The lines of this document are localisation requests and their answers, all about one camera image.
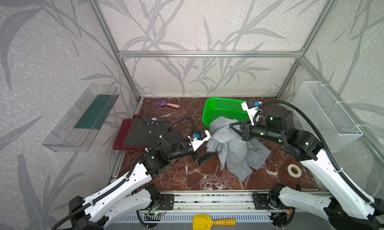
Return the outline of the grey long sleeve shirt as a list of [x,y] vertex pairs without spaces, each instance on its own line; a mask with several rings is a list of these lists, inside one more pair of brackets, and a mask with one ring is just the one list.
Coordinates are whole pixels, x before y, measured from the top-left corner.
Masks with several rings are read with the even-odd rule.
[[227,167],[240,181],[244,181],[253,170],[260,169],[271,151],[257,139],[243,141],[230,129],[237,120],[219,117],[210,124],[211,138],[208,140],[207,152],[218,151],[220,170]]

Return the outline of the green plastic basket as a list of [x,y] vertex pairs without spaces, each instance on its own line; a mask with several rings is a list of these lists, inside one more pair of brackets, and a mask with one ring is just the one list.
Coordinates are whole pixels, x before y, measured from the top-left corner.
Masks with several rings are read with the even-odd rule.
[[238,121],[249,120],[248,113],[241,106],[245,102],[244,100],[227,98],[208,98],[202,116],[203,124],[209,129],[211,122],[219,117]]

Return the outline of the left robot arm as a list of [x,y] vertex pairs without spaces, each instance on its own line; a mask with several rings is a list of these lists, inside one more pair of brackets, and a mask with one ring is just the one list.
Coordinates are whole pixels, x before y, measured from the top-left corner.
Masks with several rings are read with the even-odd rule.
[[154,185],[146,184],[169,169],[172,161],[192,157],[199,165],[204,164],[208,157],[200,155],[199,147],[210,137],[207,130],[187,139],[178,131],[161,135],[122,177],[93,195],[84,199],[77,196],[70,201],[72,229],[103,230],[124,215],[156,208],[162,195]]

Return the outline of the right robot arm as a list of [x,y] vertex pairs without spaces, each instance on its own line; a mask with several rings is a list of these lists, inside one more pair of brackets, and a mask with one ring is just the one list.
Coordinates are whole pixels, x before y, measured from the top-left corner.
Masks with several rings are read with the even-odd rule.
[[310,170],[330,191],[331,197],[316,196],[277,184],[264,202],[278,209],[301,209],[326,221],[336,230],[378,230],[384,215],[384,201],[373,198],[358,187],[338,166],[320,133],[295,128],[294,115],[282,106],[271,107],[266,124],[255,120],[230,124],[230,128],[249,142],[254,138],[280,144],[282,150]]

